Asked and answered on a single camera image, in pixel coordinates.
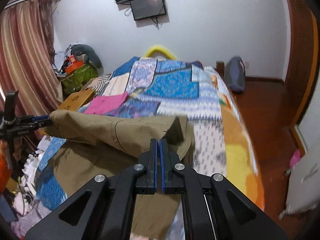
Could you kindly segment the olive brown pants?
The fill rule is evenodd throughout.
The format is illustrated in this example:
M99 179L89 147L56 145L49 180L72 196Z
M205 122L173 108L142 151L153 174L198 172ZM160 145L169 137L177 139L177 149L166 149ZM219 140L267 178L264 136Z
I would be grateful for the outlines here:
M57 110L50 119L45 132L66 140L49 163L67 196L97 174L110 177L134 165L153 138L166 139L184 163L193 161L194 130L185 116L130 119Z

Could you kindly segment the wooden cutout board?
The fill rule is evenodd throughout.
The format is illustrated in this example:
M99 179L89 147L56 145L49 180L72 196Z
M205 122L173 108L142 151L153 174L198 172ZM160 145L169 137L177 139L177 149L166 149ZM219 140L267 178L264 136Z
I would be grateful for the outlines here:
M94 89L88 88L83 91L72 93L57 110L77 111L80 107L92 100L95 94Z

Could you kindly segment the green patterned storage bag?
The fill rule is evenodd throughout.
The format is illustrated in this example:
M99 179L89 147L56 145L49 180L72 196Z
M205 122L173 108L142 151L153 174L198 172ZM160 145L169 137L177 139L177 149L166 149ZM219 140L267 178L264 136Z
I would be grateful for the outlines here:
M96 77L98 77L96 69L90 63L86 63L60 80L63 93L70 95L78 92L86 83Z

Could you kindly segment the striped pink curtain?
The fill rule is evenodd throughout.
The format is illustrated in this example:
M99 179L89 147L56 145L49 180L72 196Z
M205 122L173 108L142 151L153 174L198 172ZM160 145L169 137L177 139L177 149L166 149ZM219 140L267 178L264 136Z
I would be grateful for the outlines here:
M63 101L52 9L53 0L27 0L1 13L1 89L19 92L16 115L46 115Z

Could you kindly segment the folded pink cloth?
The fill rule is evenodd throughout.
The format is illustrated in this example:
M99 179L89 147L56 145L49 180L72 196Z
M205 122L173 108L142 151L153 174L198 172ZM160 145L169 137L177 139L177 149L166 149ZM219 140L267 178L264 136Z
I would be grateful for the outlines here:
M127 92L119 95L97 96L94 98L84 114L103 115L119 108L128 98Z

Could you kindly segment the orange box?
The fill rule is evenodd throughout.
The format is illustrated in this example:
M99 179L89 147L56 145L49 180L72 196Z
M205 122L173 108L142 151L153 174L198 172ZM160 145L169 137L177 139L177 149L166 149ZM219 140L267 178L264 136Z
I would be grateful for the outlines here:
M77 60L75 55L71 55L64 61L62 68L65 70L65 73L69 75L83 65L84 62L82 60Z

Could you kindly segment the grey plush toy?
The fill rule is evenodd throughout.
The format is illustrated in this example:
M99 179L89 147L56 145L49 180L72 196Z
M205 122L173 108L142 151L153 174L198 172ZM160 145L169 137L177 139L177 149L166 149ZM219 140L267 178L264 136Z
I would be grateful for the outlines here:
M103 65L95 53L94 49L85 44L76 44L71 48L71 54L76 57L77 60L82 60L84 63L90 63L93 67L99 69Z

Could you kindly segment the blue patchwork bedspread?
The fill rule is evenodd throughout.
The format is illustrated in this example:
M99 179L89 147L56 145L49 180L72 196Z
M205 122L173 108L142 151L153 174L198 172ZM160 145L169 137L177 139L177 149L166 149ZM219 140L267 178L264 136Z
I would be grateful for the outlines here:
M195 138L193 161L189 165L203 175L223 174L258 207L265 207L251 137L235 100L213 67L200 62L131 59L113 72L98 96L125 92L129 94L127 100L104 116L187 117ZM38 167L36 187L42 204L54 210L69 196L49 162L66 140L50 138Z

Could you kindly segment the grey blue bag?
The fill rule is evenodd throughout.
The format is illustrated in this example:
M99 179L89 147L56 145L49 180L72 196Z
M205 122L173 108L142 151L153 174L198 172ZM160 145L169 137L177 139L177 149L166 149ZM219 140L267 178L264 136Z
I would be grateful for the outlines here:
M239 56L235 56L225 65L224 82L235 93L243 93L246 84L245 65Z

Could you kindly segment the white cabinet with stickers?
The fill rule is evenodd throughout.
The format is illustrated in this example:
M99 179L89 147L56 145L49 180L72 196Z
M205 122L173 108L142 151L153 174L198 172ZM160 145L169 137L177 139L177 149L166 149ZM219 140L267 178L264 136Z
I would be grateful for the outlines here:
M319 206L319 81L316 82L309 106L298 125L294 126L306 154L290 170L286 207L279 219L303 213Z

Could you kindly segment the yellow curved headboard pillow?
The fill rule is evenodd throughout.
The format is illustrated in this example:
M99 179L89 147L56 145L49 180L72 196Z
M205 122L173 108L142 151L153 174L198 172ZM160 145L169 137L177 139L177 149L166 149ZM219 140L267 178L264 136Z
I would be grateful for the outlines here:
M161 54L163 57L169 60L177 60L177 58L167 48L161 45L151 46L145 54L145 57L153 57L155 54Z

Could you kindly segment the brown wooden door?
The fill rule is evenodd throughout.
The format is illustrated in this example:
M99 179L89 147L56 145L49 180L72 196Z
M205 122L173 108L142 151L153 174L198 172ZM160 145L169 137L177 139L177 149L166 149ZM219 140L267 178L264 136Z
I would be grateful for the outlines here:
M319 30L306 0L286 0L290 18L290 55L285 87L296 107L291 125L300 124L315 90L319 66Z

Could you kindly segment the small black wall monitor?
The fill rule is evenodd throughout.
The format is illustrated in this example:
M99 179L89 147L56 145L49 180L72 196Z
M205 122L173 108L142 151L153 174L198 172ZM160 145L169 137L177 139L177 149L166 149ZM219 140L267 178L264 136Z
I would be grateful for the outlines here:
M130 6L135 21L167 14L164 0L132 0Z

